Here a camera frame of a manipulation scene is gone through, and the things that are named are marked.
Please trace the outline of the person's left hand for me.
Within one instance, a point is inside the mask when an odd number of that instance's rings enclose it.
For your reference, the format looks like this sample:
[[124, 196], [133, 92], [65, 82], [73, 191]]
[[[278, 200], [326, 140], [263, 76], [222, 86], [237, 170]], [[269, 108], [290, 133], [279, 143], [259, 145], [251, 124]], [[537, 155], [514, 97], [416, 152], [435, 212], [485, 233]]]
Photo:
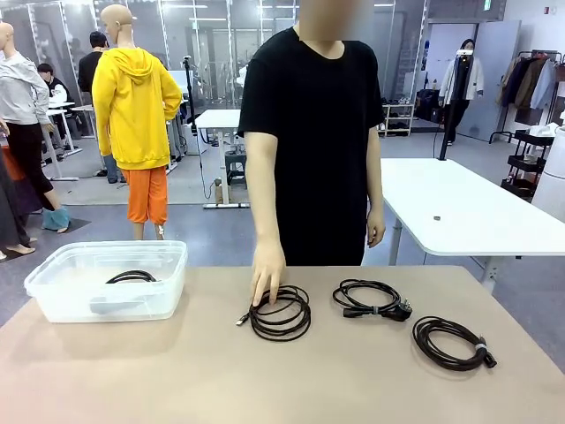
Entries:
[[386, 232], [383, 208], [371, 208], [367, 215], [366, 224], [366, 243], [369, 248], [373, 248], [383, 240]]

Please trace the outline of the person's right hand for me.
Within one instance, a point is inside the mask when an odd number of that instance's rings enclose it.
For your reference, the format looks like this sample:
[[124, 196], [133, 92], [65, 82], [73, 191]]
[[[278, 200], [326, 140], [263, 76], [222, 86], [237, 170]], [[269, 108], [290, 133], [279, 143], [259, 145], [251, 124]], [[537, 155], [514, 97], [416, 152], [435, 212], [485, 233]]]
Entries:
[[252, 265], [252, 306], [257, 307], [265, 293], [274, 304], [286, 261], [279, 241], [265, 239], [257, 243]]

